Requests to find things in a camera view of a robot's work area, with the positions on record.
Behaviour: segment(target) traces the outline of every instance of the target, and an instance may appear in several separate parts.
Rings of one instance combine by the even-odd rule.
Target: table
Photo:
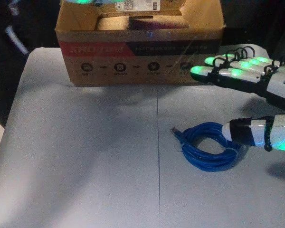
[[[285,152],[207,173],[169,131],[281,112],[216,86],[76,88],[60,49],[38,48],[0,145],[0,228],[285,228]]]

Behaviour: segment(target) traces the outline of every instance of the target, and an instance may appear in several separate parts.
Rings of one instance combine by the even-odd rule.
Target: red stripe on box
[[[62,54],[71,57],[132,57],[135,54],[126,43],[74,43],[59,42]]]

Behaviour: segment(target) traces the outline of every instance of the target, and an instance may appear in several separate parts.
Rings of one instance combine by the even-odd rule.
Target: barcode
[[[152,0],[146,0],[146,7],[152,7]]]
[[[124,1],[124,9],[125,10],[133,10],[133,8],[134,8],[133,0],[125,0]]]
[[[157,2],[153,3],[153,10],[157,10]]]

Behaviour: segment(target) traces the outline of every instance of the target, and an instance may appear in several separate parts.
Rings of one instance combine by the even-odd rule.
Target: open cardboard box
[[[76,86],[194,83],[190,68],[218,52],[219,0],[161,0],[160,11],[61,5],[56,33]]]

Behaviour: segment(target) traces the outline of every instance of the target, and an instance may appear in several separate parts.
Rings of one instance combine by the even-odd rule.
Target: blue cable
[[[208,122],[189,128],[183,133],[176,128],[171,129],[174,136],[180,141],[185,158],[195,167],[207,171],[217,172],[230,169],[234,164],[241,147],[226,140],[222,134],[222,125]],[[195,148],[192,144],[201,137],[211,138],[225,147],[220,154],[212,154]]]

